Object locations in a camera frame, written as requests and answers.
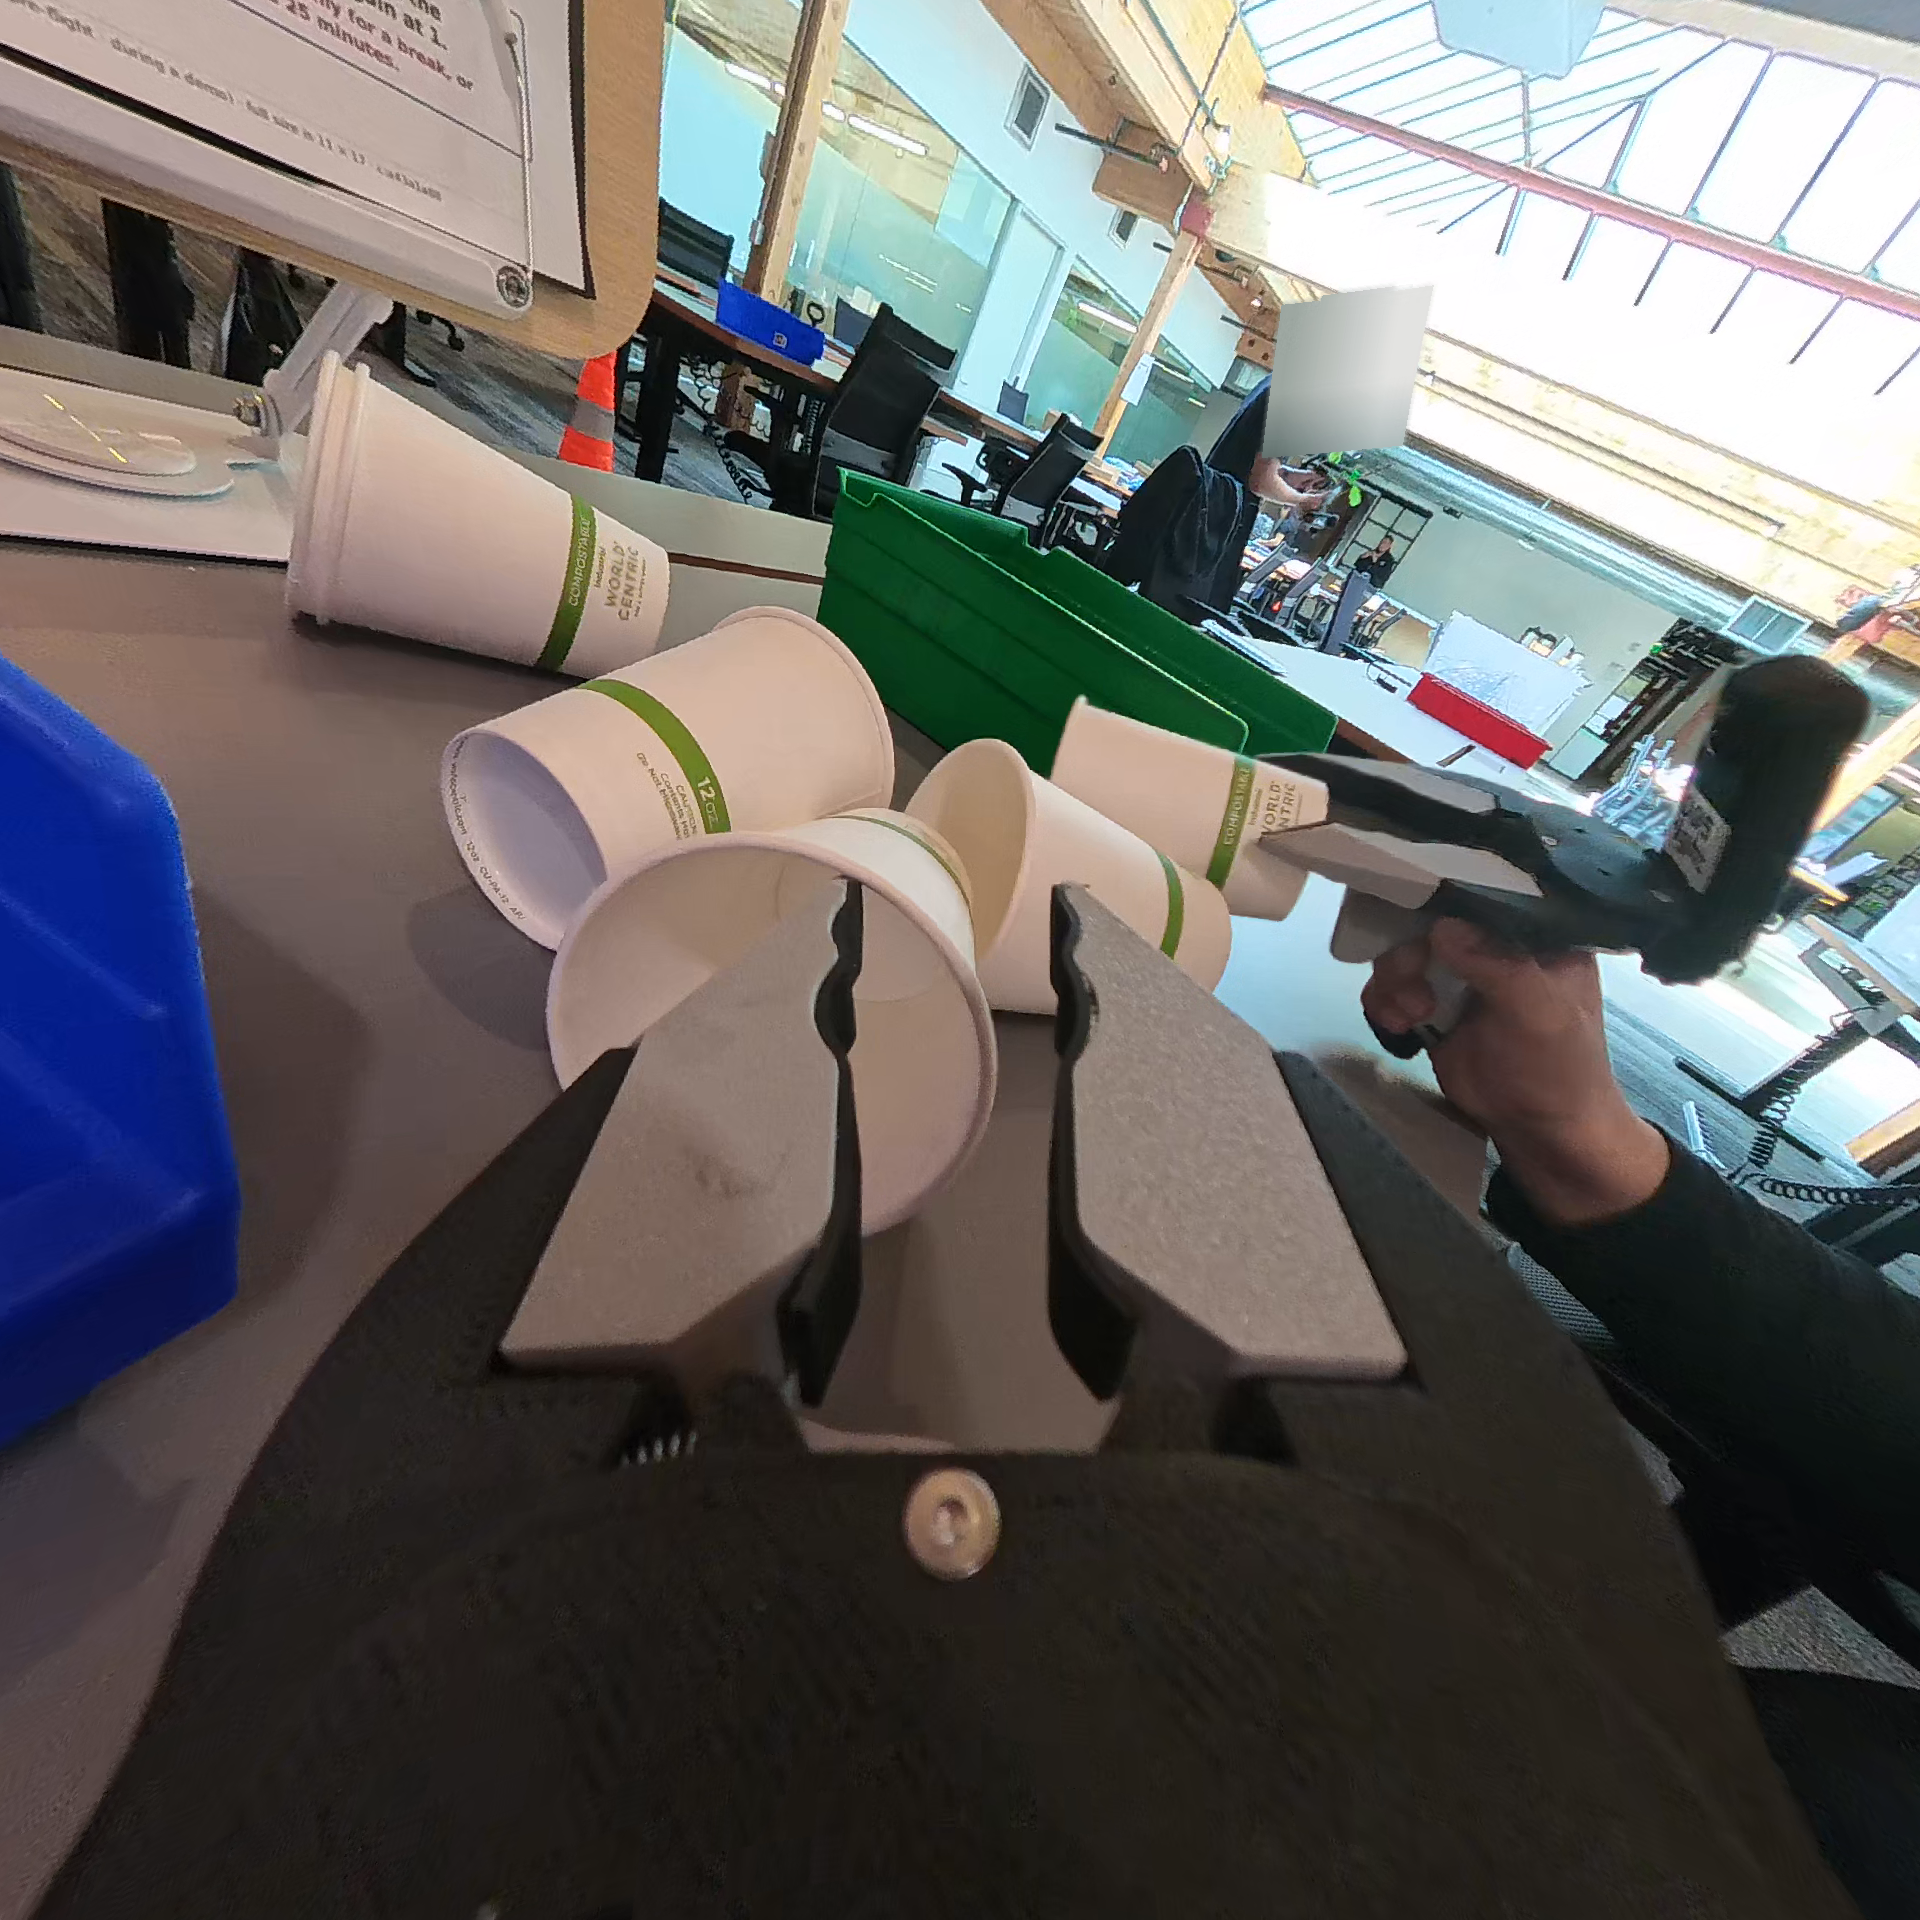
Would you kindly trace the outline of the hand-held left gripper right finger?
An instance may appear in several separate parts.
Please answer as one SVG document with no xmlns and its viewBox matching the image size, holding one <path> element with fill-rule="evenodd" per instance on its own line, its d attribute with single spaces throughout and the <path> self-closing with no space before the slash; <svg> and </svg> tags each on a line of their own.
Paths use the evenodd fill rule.
<svg viewBox="0 0 1920 1920">
<path fill-rule="evenodd" d="M 1050 899 L 1047 1320 L 1080 1382 L 1384 1386 L 1408 1347 L 1363 1237 L 1410 1163 L 1085 884 Z"/>
</svg>

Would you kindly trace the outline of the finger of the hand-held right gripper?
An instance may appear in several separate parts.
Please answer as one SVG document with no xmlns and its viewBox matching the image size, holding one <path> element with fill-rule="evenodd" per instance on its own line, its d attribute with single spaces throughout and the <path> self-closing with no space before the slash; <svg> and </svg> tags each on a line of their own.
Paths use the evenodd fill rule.
<svg viewBox="0 0 1920 1920">
<path fill-rule="evenodd" d="M 1499 853 L 1421 840 L 1400 829 L 1311 822 L 1266 831 L 1257 848 L 1295 868 L 1401 907 L 1429 906 L 1444 883 L 1517 900 L 1546 899 L 1541 883 Z"/>
<path fill-rule="evenodd" d="M 1272 768 L 1325 791 L 1325 824 L 1419 824 L 1442 814 L 1479 815 L 1505 805 L 1505 788 L 1413 762 L 1336 752 L 1274 752 Z"/>
</svg>

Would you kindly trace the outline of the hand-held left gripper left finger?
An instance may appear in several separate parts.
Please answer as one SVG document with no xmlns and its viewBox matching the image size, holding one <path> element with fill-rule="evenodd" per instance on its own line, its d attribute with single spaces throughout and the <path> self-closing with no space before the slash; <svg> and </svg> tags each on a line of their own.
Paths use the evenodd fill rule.
<svg viewBox="0 0 1920 1920">
<path fill-rule="evenodd" d="M 861 1295 L 865 899 L 827 877 L 635 1044 L 499 1343 L 527 1374 L 823 1404 Z"/>
</svg>

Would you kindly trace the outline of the white paper cup green band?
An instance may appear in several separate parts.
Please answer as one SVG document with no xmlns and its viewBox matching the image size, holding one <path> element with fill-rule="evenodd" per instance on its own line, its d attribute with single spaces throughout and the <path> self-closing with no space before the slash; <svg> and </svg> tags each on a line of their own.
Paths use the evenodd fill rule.
<svg viewBox="0 0 1920 1920">
<path fill-rule="evenodd" d="M 288 610 L 587 680 L 660 646 L 668 597 L 660 544 L 324 355 Z"/>
<path fill-rule="evenodd" d="M 885 807 L 897 740 L 827 626 L 747 607 L 469 727 L 444 749 L 440 791 L 472 883 L 554 951 L 602 884 L 658 854 Z"/>
<path fill-rule="evenodd" d="M 850 1050 L 861 1229 L 920 1213 L 986 1136 L 999 1053 L 977 971 L 970 877 L 930 828 L 858 807 L 775 831 L 727 831 L 605 879 L 570 925 L 544 999 L 570 1087 L 634 1044 L 835 879 L 861 890 Z"/>
<path fill-rule="evenodd" d="M 1285 922 L 1306 871 L 1264 848 L 1321 824 L 1328 788 L 1307 774 L 1073 702 L 1050 778 L 1066 794 L 1211 883 L 1241 919 Z"/>
<path fill-rule="evenodd" d="M 1085 887 L 1151 949 L 1211 992 L 1232 956 L 1224 894 L 1144 836 L 977 738 L 941 756 L 906 805 L 959 854 L 972 899 L 977 973 L 999 1014 L 1050 1018 L 1051 891 Z"/>
</svg>

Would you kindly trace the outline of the green plastic bin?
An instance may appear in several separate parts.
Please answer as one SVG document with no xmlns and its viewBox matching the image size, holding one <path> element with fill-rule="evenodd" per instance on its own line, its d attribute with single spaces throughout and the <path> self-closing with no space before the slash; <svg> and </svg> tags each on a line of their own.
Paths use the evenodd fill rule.
<svg viewBox="0 0 1920 1920">
<path fill-rule="evenodd" d="M 941 749 L 1047 774 L 1076 699 L 1252 756 L 1325 752 L 1332 710 L 1009 518 L 842 471 L 819 619 Z"/>
</svg>

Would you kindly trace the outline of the person's right hand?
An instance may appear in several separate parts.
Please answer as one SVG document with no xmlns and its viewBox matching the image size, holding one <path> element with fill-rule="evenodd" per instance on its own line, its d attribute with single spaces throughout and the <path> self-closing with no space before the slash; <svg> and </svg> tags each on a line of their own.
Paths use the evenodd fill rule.
<svg viewBox="0 0 1920 1920">
<path fill-rule="evenodd" d="M 1370 1023 L 1395 1037 L 1434 1023 L 1431 971 L 1456 976 L 1468 994 L 1431 1051 L 1439 1086 L 1491 1139 L 1531 1211 L 1585 1229 L 1653 1199 L 1671 1142 L 1615 1076 L 1593 957 L 1513 951 L 1440 919 L 1375 959 L 1361 994 Z"/>
</svg>

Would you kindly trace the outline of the red plastic tray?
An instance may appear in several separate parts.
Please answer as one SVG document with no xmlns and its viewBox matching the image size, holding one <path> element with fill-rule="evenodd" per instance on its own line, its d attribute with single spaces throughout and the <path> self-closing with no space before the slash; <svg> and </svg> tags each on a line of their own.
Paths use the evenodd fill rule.
<svg viewBox="0 0 1920 1920">
<path fill-rule="evenodd" d="M 1551 749 L 1546 736 L 1436 675 L 1416 678 L 1408 706 L 1522 771 L 1535 768 Z"/>
</svg>

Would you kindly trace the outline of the white top desk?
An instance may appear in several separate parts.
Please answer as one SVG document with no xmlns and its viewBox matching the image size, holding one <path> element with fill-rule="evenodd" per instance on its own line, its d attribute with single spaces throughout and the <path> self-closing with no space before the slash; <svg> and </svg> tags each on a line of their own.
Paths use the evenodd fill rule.
<svg viewBox="0 0 1920 1920">
<path fill-rule="evenodd" d="M 1465 736 L 1434 722 L 1408 706 L 1408 693 L 1419 678 L 1407 678 L 1397 668 L 1359 659 L 1332 659 L 1312 650 L 1264 638 L 1235 638 L 1249 659 L 1261 661 L 1289 687 L 1336 717 L 1332 749 L 1380 762 L 1413 762 L 1434 771 L 1491 778 L 1501 783 L 1525 783 L 1522 771 Z"/>
</svg>

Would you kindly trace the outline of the translucent white box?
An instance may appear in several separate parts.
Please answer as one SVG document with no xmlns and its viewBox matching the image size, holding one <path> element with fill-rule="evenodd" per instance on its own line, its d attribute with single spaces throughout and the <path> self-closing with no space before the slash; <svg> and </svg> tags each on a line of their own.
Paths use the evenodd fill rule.
<svg viewBox="0 0 1920 1920">
<path fill-rule="evenodd" d="M 1580 656 L 1562 639 L 1541 654 L 1461 610 L 1436 628 L 1424 675 L 1537 736 L 1548 736 L 1588 686 Z"/>
</svg>

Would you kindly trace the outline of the black office chair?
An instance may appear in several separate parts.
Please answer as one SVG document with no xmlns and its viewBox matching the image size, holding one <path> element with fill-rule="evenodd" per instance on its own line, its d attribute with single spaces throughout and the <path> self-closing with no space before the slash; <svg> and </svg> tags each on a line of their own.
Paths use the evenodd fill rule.
<svg viewBox="0 0 1920 1920">
<path fill-rule="evenodd" d="M 948 348 L 879 304 L 833 395 L 804 413 L 800 442 L 769 455 L 773 509 L 827 522 L 847 474 L 908 487 L 952 365 Z"/>
<path fill-rule="evenodd" d="M 1053 418 L 1044 439 L 1020 451 L 1003 442 L 980 448 L 979 471 L 946 464 L 960 487 L 962 504 L 1026 531 L 1033 546 L 1047 548 L 1071 487 L 1100 453 L 1100 435 L 1068 416 Z"/>
</svg>

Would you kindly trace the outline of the large blue plastic bin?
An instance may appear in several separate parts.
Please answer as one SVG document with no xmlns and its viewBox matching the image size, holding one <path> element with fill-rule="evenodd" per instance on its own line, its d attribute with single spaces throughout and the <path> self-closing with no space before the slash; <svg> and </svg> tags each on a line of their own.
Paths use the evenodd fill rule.
<svg viewBox="0 0 1920 1920">
<path fill-rule="evenodd" d="M 223 1311 L 241 1213 L 176 808 L 4 662 L 4 1445 Z"/>
</svg>

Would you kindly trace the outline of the small blue plastic bin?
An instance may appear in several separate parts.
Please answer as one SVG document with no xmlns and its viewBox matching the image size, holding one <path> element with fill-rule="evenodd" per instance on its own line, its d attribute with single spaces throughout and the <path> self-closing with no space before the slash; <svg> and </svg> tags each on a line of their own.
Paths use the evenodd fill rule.
<svg viewBox="0 0 1920 1920">
<path fill-rule="evenodd" d="M 825 355 L 825 334 L 819 326 L 731 279 L 715 287 L 714 306 L 721 328 L 794 365 L 815 367 Z"/>
</svg>

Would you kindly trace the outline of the white stand base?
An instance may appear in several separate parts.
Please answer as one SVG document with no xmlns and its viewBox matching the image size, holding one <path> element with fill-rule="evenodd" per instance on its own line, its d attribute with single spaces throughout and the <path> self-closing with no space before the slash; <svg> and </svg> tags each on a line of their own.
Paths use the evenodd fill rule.
<svg viewBox="0 0 1920 1920">
<path fill-rule="evenodd" d="M 4 534 L 288 562 L 304 427 L 329 392 L 335 355 L 392 309 L 389 295 L 335 287 L 292 367 L 258 389 L 7 326 Z"/>
</svg>

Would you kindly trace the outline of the wooden sign board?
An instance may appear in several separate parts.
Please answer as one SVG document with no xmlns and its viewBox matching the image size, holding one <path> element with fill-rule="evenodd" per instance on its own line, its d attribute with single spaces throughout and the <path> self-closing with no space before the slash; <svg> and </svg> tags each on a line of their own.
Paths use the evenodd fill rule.
<svg viewBox="0 0 1920 1920">
<path fill-rule="evenodd" d="M 583 4 L 583 211 L 593 290 L 575 295 L 551 279 L 535 279 L 531 306 L 507 317 L 487 315 L 456 295 L 424 293 L 332 256 L 297 251 L 290 242 L 269 239 L 169 199 L 147 199 L 132 187 L 93 181 L 71 162 L 33 148 L 20 150 L 4 142 L 4 158 L 327 277 L 335 287 L 384 295 L 392 298 L 392 306 L 418 306 L 458 326 L 491 331 L 535 351 L 587 358 L 625 344 L 655 293 L 663 62 L 663 4 Z"/>
</svg>

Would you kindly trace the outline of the white instruction sheet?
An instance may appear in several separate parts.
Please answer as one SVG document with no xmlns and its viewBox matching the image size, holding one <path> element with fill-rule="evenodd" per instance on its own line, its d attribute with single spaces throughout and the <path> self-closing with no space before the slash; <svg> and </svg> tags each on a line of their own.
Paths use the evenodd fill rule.
<svg viewBox="0 0 1920 1920">
<path fill-rule="evenodd" d="M 524 312 L 593 290 L 586 6 L 4 2 L 4 142 Z"/>
</svg>

